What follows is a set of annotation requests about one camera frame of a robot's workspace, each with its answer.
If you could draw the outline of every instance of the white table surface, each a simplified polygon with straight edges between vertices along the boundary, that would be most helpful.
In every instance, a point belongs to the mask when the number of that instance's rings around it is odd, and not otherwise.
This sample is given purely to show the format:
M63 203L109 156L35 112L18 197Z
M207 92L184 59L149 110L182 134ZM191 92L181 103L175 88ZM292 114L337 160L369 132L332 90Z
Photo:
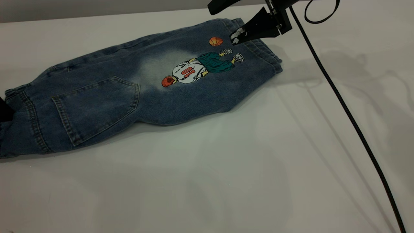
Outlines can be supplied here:
M414 3L345 0L318 25L303 20L305 5L296 13L414 232ZM316 1L309 17L333 7ZM217 17L247 22L260 8L0 24L1 96L68 59ZM398 232L364 147L291 22L264 39L284 72L229 113L0 160L0 232Z

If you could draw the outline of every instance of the back pocket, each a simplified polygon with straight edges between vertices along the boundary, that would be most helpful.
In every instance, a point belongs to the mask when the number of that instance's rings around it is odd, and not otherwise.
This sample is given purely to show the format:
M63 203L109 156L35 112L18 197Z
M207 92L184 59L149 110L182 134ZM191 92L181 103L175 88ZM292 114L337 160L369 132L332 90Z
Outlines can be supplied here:
M70 141L77 146L116 125L138 105L140 86L112 77L52 97Z

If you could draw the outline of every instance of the orange basketball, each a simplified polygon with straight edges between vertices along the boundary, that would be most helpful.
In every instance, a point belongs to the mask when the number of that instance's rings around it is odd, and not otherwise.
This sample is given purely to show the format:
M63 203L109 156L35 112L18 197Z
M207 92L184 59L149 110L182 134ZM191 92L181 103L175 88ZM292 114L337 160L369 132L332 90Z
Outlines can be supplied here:
M210 43L211 46L219 46L220 44L223 43L223 39L220 37L212 37L210 38L210 40L208 41Z

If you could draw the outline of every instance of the black cable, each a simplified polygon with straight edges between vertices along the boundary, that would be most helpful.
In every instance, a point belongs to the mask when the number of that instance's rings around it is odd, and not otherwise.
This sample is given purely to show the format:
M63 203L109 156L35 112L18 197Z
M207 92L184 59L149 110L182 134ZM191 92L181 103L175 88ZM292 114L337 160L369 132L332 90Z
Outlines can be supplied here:
M338 8L338 5L339 5L339 0L337 0L334 12ZM341 103L342 107L344 108L344 111L347 114L347 116L348 116L349 120L351 121L352 125L354 126L355 131L357 132L357 134L359 136L359 139L361 140L362 144L364 145L364 147L366 149L366 152L369 155L369 158L371 159L372 163L374 164L374 167L377 170L378 175L380 176L380 179L381 179L381 181L384 185L385 192L387 193L388 199L390 200L392 210L394 211L394 214L395 214L395 217L397 219L398 226L400 227L401 233L406 233L404 224L403 224L401 216L400 216L400 212L398 211L397 204L394 201L394 197L392 196L390 187L388 186L388 183L387 183L387 180L385 179L384 173L382 172L377 160L375 159L375 156L372 153L371 148L368 145L368 142L365 140L365 137L363 136L363 134L361 132L361 129L359 128L359 126L356 123L354 117L352 116L351 112L349 111L349 109L348 109L347 105L345 104L345 101L343 100L341 94L339 93L339 91L336 88L335 84L332 82L331 78L329 77L328 73L326 72L325 68L323 67L322 63L320 62L318 56L316 55L316 52L313 49L313 46L312 46L311 42L309 41L309 38L306 35L305 30L303 29L301 23L299 22L296 14L295 14L295 11L293 11L292 6L290 6L289 9L290 9L290 12L292 13L293 18L296 21L296 24L298 25L298 27L299 27L302 35L303 35L303 38L305 39L306 43L308 44L308 47L309 47L313 57L315 58L316 63L318 64L320 70L322 71L323 75L325 76L326 80L328 81L329 85L331 86L332 90L334 91L335 95L337 96L337 98L338 98L339 102ZM310 23L314 23L314 24L324 22L325 20L327 20L332 15L333 15L333 13L331 15L329 15L327 18L323 19L323 20L320 20L320 21L317 21L317 22L313 22L313 21L310 22L310 20L308 20L307 17L306 17L306 10L305 10L305 19L306 19L306 21L308 21Z
M313 2L313 0L310 0L309 2L308 2L308 4L306 5L306 7L305 7L305 20L308 22L308 23L311 23L311 24L320 24L320 23L323 23L323 22L325 22L326 20L328 20L334 13L335 13L335 11L338 9L338 6L339 6L339 0L337 0L336 1L336 4L335 4L335 9L334 9L334 12L332 12L332 14L330 14L330 15L328 15L328 17L326 17L326 18L324 18L324 19L322 19L322 20L319 20L319 21L312 21L312 20L309 20L308 19L308 17L306 16L306 12L308 11L308 7L309 7L309 5L311 4L311 2Z

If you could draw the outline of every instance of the cartoon character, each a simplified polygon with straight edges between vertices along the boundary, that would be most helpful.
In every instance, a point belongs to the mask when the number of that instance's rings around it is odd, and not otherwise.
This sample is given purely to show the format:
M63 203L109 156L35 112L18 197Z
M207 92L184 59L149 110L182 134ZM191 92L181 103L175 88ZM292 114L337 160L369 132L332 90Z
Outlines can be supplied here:
M231 61L222 61L221 57L231 54L231 49L224 49L220 53L205 53L198 58L182 62L173 69L172 75L166 76L161 84L168 87L176 82L192 83L205 77L209 73L220 73L234 68L234 63L242 63L243 56L238 53Z

